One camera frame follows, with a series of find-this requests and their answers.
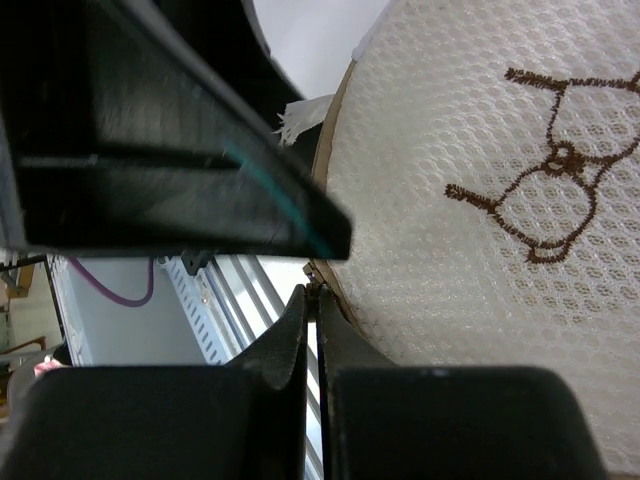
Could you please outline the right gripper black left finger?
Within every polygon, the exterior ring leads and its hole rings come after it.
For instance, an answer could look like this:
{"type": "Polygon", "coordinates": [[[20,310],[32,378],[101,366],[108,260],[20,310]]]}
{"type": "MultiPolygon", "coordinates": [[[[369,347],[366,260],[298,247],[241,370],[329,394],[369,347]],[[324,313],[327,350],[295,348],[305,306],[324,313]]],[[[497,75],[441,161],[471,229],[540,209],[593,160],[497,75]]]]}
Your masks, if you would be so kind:
{"type": "Polygon", "coordinates": [[[27,390],[1,438],[5,479],[300,479],[308,308],[223,366],[66,367],[27,390]]]}

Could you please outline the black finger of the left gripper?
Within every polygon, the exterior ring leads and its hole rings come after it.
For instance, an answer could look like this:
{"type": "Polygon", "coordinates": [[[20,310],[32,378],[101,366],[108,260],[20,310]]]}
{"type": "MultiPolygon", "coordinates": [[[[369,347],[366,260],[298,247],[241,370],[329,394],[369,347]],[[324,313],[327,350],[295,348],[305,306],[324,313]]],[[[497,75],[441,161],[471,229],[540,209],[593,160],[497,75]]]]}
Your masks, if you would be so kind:
{"type": "Polygon", "coordinates": [[[5,1],[1,244],[344,260],[311,146],[276,135],[298,98],[250,1],[5,1]]]}

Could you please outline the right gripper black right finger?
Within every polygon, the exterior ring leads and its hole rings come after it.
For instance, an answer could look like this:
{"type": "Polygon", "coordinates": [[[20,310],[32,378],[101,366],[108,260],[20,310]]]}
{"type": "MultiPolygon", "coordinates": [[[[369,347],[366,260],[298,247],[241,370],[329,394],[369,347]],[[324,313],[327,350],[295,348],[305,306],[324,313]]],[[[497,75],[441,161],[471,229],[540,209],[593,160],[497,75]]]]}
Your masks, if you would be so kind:
{"type": "Polygon", "coordinates": [[[318,292],[328,479],[603,479],[568,385],[533,366],[402,367],[318,292]]]}

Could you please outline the beige round mesh laundry bag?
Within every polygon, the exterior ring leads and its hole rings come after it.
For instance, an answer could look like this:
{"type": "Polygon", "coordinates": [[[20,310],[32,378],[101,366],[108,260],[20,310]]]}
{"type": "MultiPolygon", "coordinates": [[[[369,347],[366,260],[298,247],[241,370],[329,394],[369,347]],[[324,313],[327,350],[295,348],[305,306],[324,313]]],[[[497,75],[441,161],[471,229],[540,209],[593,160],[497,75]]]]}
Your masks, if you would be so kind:
{"type": "Polygon", "coordinates": [[[321,277],[404,364],[533,364],[639,472],[639,5],[391,1],[325,116],[313,174],[352,215],[321,277]]]}

